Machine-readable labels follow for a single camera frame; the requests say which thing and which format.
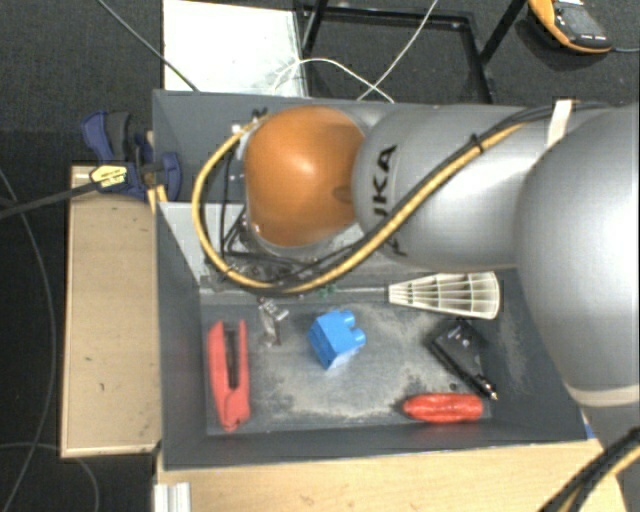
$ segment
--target blue clamp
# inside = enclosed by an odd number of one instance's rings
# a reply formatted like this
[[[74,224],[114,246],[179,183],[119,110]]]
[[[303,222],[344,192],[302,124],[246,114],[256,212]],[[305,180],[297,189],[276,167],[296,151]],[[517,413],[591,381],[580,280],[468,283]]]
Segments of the blue clamp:
[[[175,201],[180,194],[182,185],[182,169],[176,153],[164,153],[161,163],[152,163],[153,150],[151,145],[141,135],[135,136],[135,143],[138,148],[136,155],[141,158],[137,162],[132,162],[129,157],[127,127],[130,115],[127,112],[114,112],[108,114],[104,110],[99,110],[84,118],[80,124],[82,137],[89,149],[96,156],[101,166],[105,164],[117,164],[117,179],[109,182],[103,180],[103,176],[110,172],[98,167],[96,179],[92,173],[92,179],[96,181],[97,189],[102,193],[118,193],[128,195],[140,201],[147,199],[147,186],[141,175],[147,172],[158,172],[164,170],[164,186],[167,191],[167,198]]]
[[[331,311],[316,318],[307,337],[326,370],[344,364],[367,342],[361,329],[354,328],[356,319],[348,309]]]

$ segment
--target black object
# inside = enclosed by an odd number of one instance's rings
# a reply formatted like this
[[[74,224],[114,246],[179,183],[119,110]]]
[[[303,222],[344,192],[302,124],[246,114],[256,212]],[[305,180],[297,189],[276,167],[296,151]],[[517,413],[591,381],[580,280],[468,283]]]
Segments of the black object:
[[[329,0],[316,0],[309,5],[304,0],[294,2],[300,25],[306,19],[306,25],[300,44],[302,57],[308,58],[313,52],[320,25],[323,20],[343,23],[368,23],[395,26],[418,26],[427,12],[426,9],[384,10],[373,8],[355,8],[329,6]],[[434,10],[429,16],[425,29],[458,32],[467,57],[471,79],[484,103],[494,103],[494,90],[484,63],[480,59],[479,44],[476,37],[475,20],[471,13],[445,12]]]
[[[439,334],[428,348],[451,372],[491,400],[497,400],[495,386],[482,375],[480,345],[486,343],[469,322],[459,318]]]

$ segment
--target blue lego brick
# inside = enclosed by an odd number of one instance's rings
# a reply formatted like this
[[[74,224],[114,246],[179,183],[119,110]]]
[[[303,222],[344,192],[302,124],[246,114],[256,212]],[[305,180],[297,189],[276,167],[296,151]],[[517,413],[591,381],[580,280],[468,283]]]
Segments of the blue lego brick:
[[[344,364],[367,342],[365,333],[355,324],[353,313],[347,309],[331,311],[313,322],[307,337],[325,369]]]

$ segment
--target yellow object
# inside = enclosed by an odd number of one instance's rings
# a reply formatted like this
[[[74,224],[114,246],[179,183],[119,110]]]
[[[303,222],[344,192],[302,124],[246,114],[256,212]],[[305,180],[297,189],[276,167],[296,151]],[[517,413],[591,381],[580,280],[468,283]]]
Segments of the yellow object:
[[[91,181],[100,188],[124,183],[127,179],[127,168],[123,165],[101,165],[91,171]]]

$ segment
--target metal frame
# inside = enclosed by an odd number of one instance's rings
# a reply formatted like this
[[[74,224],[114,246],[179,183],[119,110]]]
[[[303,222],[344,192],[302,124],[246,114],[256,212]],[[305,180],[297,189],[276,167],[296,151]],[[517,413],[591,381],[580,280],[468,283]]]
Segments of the metal frame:
[[[480,100],[484,103],[495,102],[495,91],[486,66],[502,43],[526,1],[512,0],[482,50],[479,50],[480,45],[476,37],[477,29],[471,13],[434,10],[425,25],[425,29],[447,30],[460,34],[469,65],[470,77],[475,81]],[[417,26],[427,12],[426,9],[418,8],[383,10],[334,7],[328,4],[329,0],[316,0],[313,5],[304,3],[304,0],[294,0],[299,23],[305,27],[300,44],[303,58],[311,56],[322,21],[326,19],[344,23]]]

